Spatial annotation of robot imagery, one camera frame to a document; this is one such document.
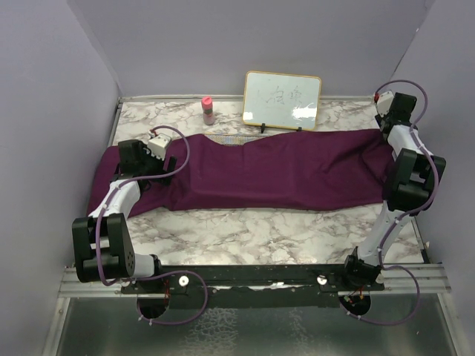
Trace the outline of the purple cloth wrap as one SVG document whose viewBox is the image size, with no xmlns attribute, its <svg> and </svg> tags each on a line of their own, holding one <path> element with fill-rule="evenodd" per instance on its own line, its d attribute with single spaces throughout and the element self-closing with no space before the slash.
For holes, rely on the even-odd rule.
<svg viewBox="0 0 475 356">
<path fill-rule="evenodd" d="M 202 134 L 174 140 L 181 170 L 152 185 L 132 216 L 167 208 L 288 208 L 334 211 L 382 201 L 393 150 L 376 129 L 290 132 L 238 146 Z"/>
</svg>

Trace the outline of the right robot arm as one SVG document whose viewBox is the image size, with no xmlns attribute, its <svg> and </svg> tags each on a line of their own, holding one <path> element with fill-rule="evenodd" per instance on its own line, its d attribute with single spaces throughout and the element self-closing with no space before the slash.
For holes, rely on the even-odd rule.
<svg viewBox="0 0 475 356">
<path fill-rule="evenodd" d="M 416 97 L 386 91 L 376 93 L 376 121 L 393 149 L 394 166 L 383 184 L 383 206 L 363 243 L 347 256 L 342 284 L 350 290 L 374 284 L 384 268 L 386 254 L 413 217 L 429 208 L 445 170 L 446 161 L 422 143 L 410 121 Z"/>
</svg>

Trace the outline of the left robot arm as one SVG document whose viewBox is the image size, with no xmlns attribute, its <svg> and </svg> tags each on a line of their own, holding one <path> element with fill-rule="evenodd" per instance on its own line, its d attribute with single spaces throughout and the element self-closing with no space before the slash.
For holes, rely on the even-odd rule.
<svg viewBox="0 0 475 356">
<path fill-rule="evenodd" d="M 164 282 L 161 262 L 153 254 L 134 251 L 126 223 L 132 208 L 151 187 L 147 177 L 162 185 L 171 183 L 177 159 L 166 160 L 172 138 L 163 133 L 149 143 L 138 139 L 115 147 L 117 163 L 107 175 L 109 188 L 98 206 L 72 223 L 76 275 L 80 282 L 103 282 L 109 286 L 121 279 L 138 279 L 145 291 L 159 291 Z"/>
</svg>

